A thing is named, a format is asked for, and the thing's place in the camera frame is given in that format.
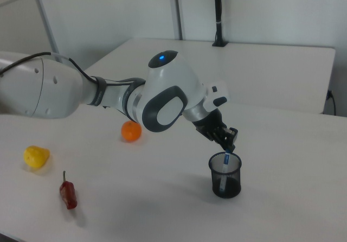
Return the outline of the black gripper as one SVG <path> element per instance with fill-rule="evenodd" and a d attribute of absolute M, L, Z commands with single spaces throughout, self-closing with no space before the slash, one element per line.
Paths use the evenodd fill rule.
<path fill-rule="evenodd" d="M 193 125 L 199 133 L 210 141 L 215 141 L 223 150 L 234 152 L 238 130 L 226 128 L 220 110 L 213 110 L 205 118 L 193 122 Z"/>

